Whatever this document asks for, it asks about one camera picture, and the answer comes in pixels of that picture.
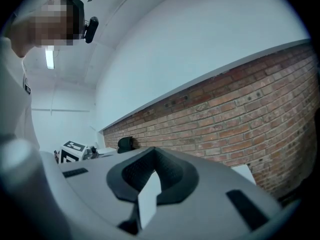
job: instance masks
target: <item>person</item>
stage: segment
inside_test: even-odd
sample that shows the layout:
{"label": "person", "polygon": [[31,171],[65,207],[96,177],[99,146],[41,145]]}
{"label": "person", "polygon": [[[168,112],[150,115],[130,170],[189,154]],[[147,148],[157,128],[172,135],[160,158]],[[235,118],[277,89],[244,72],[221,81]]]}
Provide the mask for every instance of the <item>person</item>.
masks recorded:
{"label": "person", "polygon": [[27,16],[6,24],[0,38],[0,136],[14,134],[40,148],[23,59],[34,47],[72,45],[82,36],[84,18],[81,0],[48,0]]}

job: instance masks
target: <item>light fixture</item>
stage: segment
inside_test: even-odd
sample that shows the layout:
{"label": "light fixture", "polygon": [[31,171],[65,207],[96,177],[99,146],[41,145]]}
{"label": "light fixture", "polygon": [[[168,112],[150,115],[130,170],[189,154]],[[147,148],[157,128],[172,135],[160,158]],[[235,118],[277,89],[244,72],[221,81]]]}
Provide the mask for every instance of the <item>light fixture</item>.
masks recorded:
{"label": "light fixture", "polygon": [[55,60],[54,60],[54,47],[48,46],[45,48],[45,60],[46,66],[49,70],[55,69]]}

